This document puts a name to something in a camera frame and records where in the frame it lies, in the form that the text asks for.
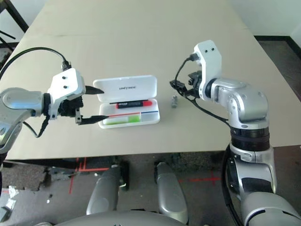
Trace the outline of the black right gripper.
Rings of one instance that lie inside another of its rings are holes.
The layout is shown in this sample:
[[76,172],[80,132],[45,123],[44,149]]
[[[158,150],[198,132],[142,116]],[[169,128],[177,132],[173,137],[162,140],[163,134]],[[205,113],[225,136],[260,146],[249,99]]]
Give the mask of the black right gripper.
[[190,78],[188,81],[188,84],[192,86],[190,90],[187,90],[184,83],[176,80],[170,81],[170,86],[177,90],[177,91],[183,91],[182,96],[188,100],[194,100],[197,97],[199,97],[199,88],[202,82],[202,71],[196,71],[188,75]]

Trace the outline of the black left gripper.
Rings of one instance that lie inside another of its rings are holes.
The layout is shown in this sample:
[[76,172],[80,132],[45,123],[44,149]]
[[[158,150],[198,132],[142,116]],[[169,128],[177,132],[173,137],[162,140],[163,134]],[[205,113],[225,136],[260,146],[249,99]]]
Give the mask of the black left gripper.
[[[101,89],[92,86],[85,86],[85,89],[85,94],[87,95],[98,95],[104,93]],[[80,114],[80,108],[83,106],[82,97],[77,97],[73,100],[64,100],[58,108],[58,113],[60,116],[75,118],[75,122],[78,125],[94,124],[109,118],[109,116],[106,115],[96,115],[89,118],[83,118]]]

